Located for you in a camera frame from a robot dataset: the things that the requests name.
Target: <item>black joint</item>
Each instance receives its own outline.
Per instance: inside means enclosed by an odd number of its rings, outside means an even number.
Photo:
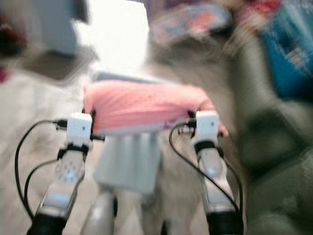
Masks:
[[[64,154],[65,154],[66,152],[67,152],[66,149],[60,149],[60,150],[59,150],[59,153],[58,153],[58,158],[57,158],[57,160],[62,159],[63,156],[64,156]]]
[[[93,133],[93,126],[94,126],[94,119],[96,117],[96,111],[92,110],[90,115],[91,115],[91,118],[92,118],[91,133]]]
[[[244,234],[242,219],[234,211],[212,212],[206,215],[210,235]]]
[[[57,124],[57,129],[67,128],[67,120],[66,119],[60,119],[55,122]]]
[[[35,216],[27,235],[61,235],[67,221],[46,214]]]
[[[96,136],[96,135],[91,135],[90,139],[93,140],[97,140],[97,141],[105,141],[106,137],[105,136]]]
[[[201,150],[205,148],[215,148],[215,144],[212,141],[201,141],[195,144],[195,151],[198,154]]]
[[[192,111],[192,110],[188,110],[188,115],[189,115],[190,118],[195,118],[196,117],[195,112]]]
[[[192,134],[191,134],[191,139],[194,137],[196,135],[196,131],[194,130],[193,132],[192,132]]]
[[[69,151],[69,150],[71,150],[71,151],[79,151],[79,152],[82,152],[85,155],[87,155],[88,151],[89,151],[89,147],[84,145],[84,144],[81,147],[78,147],[78,146],[75,146],[72,143],[70,143],[69,145],[67,145],[66,151]]]

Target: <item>red object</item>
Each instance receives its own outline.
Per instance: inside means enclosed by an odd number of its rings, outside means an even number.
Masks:
[[[10,22],[8,22],[5,17],[3,16],[3,14],[0,15],[0,22],[1,24],[10,24]],[[4,35],[4,37],[9,40],[9,41],[25,41],[26,38],[24,37],[24,35],[22,35],[21,33],[17,32],[16,30],[8,30],[8,29],[4,29],[4,30],[0,30],[0,32]]]
[[[254,28],[262,27],[275,13],[282,0],[256,0],[248,2],[236,14],[239,24]]]

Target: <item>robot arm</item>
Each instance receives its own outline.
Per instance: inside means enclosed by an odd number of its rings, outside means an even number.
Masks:
[[[192,145],[199,168],[234,199],[227,180],[227,166],[218,146],[219,116],[215,111],[196,114],[197,131]],[[203,180],[203,204],[210,235],[242,235],[243,225],[230,200],[211,181]]]
[[[67,121],[67,147],[60,150],[53,182],[43,197],[27,235],[61,235],[85,175],[92,118],[74,113]]]

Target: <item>floor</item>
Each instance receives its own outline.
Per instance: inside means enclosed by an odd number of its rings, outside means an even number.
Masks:
[[[33,52],[11,64],[12,73],[6,83],[0,84],[2,115],[0,116],[0,234],[22,235],[30,226],[18,199],[14,179],[14,153],[18,141],[26,129],[37,120],[67,117],[82,108],[83,85],[92,81],[98,70],[132,74],[141,77],[160,77],[204,88],[215,103],[221,120],[229,129],[232,139],[221,141],[227,159],[241,176],[245,171],[238,160],[236,128],[232,92],[228,85],[228,61],[195,60],[189,54],[190,44],[181,45],[179,55],[172,58],[167,51],[156,48],[149,42],[148,25],[144,9],[138,3],[116,1],[103,5],[95,0],[90,5],[91,26],[77,24],[82,45],[93,45],[94,56],[79,57],[75,73],[66,73],[63,80],[47,77],[46,71],[35,73],[30,67]],[[157,178],[158,199],[148,209],[140,207],[140,195],[124,190],[117,191],[120,209],[115,221],[115,234],[160,234],[164,219],[171,218],[178,226],[188,227],[193,235],[208,234],[202,200],[201,184],[195,172],[174,155],[167,142],[168,133],[160,134],[164,143],[161,151],[164,161]],[[65,139],[64,133],[53,126],[40,126],[27,139],[21,152],[20,172],[22,184],[29,172],[38,163],[56,157]],[[182,152],[194,157],[188,138],[177,141]],[[102,143],[96,142],[86,162],[86,176],[80,185],[77,202],[64,230],[65,235],[79,234],[88,210],[97,196],[97,185],[92,173],[97,165]],[[53,166],[38,171],[30,184],[30,204],[36,209],[48,182],[53,176]]]

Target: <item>fabric pile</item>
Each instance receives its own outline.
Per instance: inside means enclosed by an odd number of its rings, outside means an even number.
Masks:
[[[0,53],[14,55],[26,46],[26,38],[0,12]]]
[[[170,47],[186,38],[202,41],[211,32],[228,29],[232,16],[228,9],[211,0],[145,1],[154,43]]]
[[[236,14],[236,22],[249,31],[259,31],[277,11],[282,0],[255,0],[245,4]]]

